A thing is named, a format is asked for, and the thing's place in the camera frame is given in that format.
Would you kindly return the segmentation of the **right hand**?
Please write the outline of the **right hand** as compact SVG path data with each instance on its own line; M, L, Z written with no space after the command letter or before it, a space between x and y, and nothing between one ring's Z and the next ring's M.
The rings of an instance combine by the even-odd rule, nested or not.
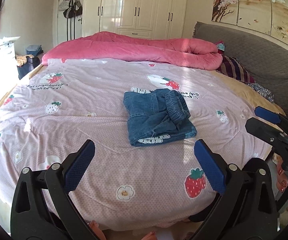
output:
M288 178L284 174L285 170L282 168L283 160L280 159L277 163L277 183L276 186L280 192L284 192L288 186Z

